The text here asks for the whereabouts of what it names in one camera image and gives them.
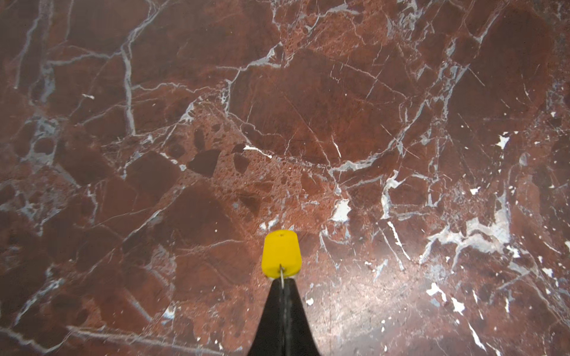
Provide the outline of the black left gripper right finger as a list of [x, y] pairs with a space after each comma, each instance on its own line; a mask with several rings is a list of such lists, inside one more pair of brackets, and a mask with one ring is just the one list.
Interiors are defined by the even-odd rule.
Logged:
[[320, 355], [295, 280], [290, 278], [284, 281], [284, 355]]

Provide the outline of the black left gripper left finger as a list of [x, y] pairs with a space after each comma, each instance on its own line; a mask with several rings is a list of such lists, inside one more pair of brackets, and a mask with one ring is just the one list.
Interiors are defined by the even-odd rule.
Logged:
[[284, 352], [284, 287], [273, 280], [248, 356], [279, 356]]

